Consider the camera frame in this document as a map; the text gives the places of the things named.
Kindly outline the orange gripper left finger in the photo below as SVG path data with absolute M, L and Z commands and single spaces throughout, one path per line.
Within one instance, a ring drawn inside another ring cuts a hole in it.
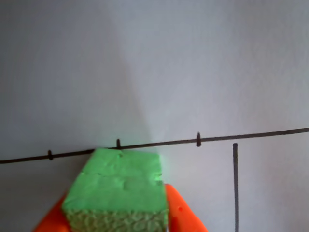
M 38 223 L 33 232 L 70 232 L 70 226 L 61 210 L 66 193 Z

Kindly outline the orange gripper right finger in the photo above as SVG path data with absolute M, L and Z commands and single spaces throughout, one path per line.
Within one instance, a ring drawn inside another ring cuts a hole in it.
M 195 215 L 179 192 L 165 184 L 169 205 L 169 232 L 207 232 L 206 227 Z

